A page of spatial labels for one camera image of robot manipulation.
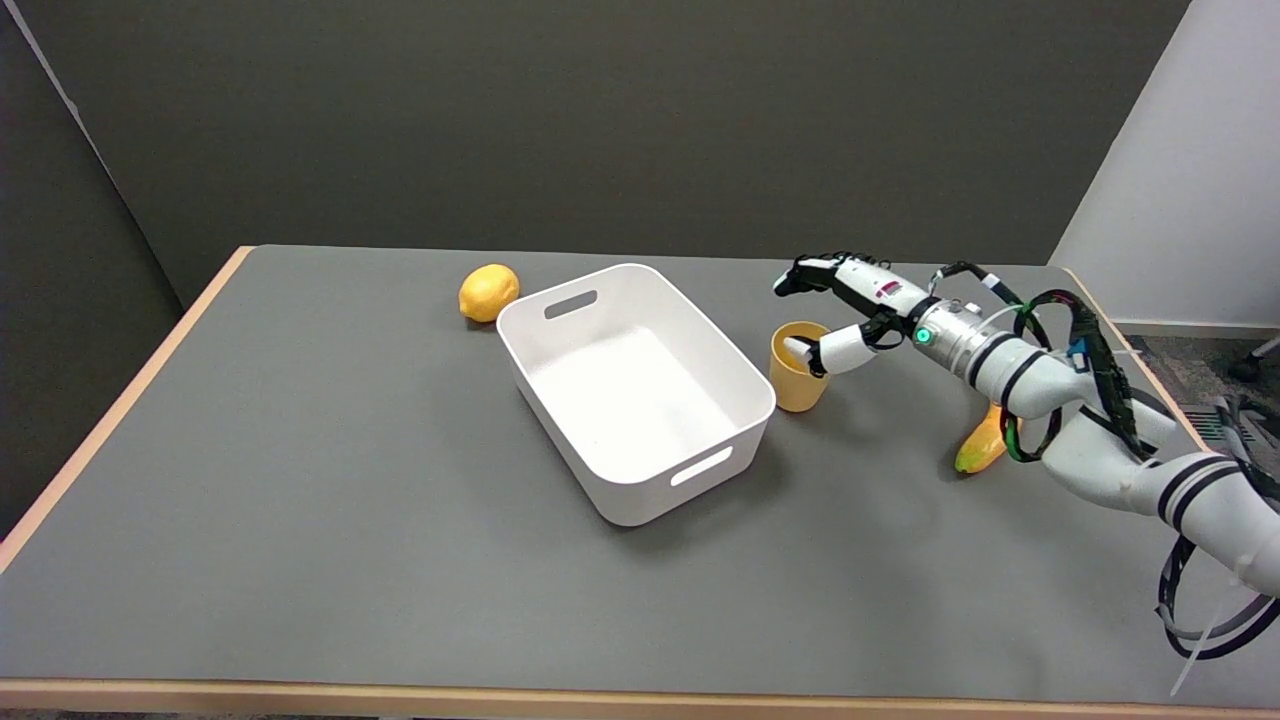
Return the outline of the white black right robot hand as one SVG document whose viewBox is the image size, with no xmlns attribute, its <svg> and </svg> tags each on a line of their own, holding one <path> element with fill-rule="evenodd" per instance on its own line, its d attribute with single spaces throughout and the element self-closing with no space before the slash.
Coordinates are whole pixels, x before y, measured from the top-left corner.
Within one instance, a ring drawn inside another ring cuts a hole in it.
<svg viewBox="0 0 1280 720">
<path fill-rule="evenodd" d="M 865 320 L 831 331 L 818 340 L 783 338 L 783 350 L 810 375 L 826 378 L 851 372 L 887 350 L 882 340 L 910 340 L 923 314 L 941 302 L 887 265 L 865 254 L 837 251 L 801 255 L 773 283 L 778 297 L 831 292 Z"/>
</svg>

